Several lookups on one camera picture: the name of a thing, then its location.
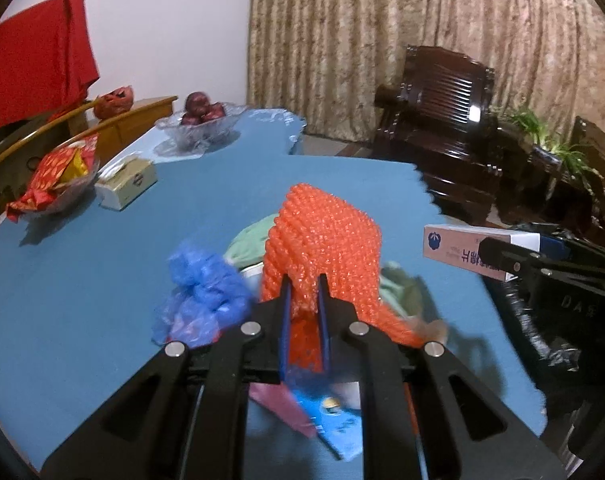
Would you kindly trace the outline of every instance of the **orange bubble wrap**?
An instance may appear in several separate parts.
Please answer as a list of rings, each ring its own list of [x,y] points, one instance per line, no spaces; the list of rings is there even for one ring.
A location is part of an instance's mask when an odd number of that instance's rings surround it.
[[[280,293],[282,276],[294,284],[289,362],[319,371],[317,277],[325,273],[334,298],[355,306],[358,318],[397,343],[423,341],[378,297],[380,228],[365,213],[309,184],[287,193],[265,243],[262,301]]]

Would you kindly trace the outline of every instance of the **blue tablecloth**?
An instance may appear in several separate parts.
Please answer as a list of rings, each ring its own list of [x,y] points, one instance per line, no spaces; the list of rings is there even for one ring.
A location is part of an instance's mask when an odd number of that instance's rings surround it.
[[[542,396],[525,374],[479,277],[423,258],[442,222],[413,166],[289,156],[296,124],[238,123],[230,147],[157,166],[158,182],[122,212],[85,200],[66,221],[0,226],[0,425],[36,468],[158,348],[152,309],[172,285],[167,256],[186,237],[225,250],[251,222],[308,182],[367,212],[395,260],[428,288],[449,347],[540,433]],[[249,410],[246,478],[361,478],[262,408]]]

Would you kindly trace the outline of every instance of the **red apple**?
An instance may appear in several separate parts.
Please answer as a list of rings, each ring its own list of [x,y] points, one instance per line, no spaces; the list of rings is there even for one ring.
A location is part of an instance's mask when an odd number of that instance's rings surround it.
[[[202,119],[190,114],[185,114],[183,115],[180,124],[182,126],[198,126],[198,124],[202,124]]]
[[[224,117],[224,112],[221,112],[220,110],[212,110],[207,115],[202,116],[202,121],[204,123],[208,123],[209,121],[220,119],[221,117]]]
[[[189,115],[202,117],[207,115],[210,111],[212,111],[212,107],[210,105],[194,106],[192,110],[189,111]]]
[[[222,103],[214,103],[214,104],[211,106],[211,110],[210,110],[210,111],[212,111],[212,112],[214,112],[214,111],[215,111],[215,112],[221,113],[223,117],[224,117],[225,115],[227,115],[227,114],[225,113],[225,111],[224,111],[224,105],[223,105]]]
[[[185,110],[193,115],[197,116],[196,107],[209,106],[209,96],[204,92],[193,92],[186,97]]]

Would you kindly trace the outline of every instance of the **white wall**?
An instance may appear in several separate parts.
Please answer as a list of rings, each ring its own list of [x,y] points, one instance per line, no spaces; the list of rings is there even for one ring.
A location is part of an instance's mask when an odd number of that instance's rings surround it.
[[[14,0],[3,20],[43,0]],[[244,103],[250,0],[85,0],[100,79],[92,98],[131,84],[135,98],[203,90]]]

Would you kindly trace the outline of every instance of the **white box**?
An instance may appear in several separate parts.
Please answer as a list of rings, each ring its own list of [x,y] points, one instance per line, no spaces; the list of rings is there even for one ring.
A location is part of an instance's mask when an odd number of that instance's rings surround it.
[[[512,280],[515,278],[514,275],[490,267],[480,260],[478,247],[480,242],[487,237],[497,238],[532,251],[540,251],[540,234],[538,233],[444,224],[425,226],[423,256],[502,282]]]
[[[146,158],[125,157],[105,166],[96,182],[100,205],[120,211],[158,180],[156,168]]]

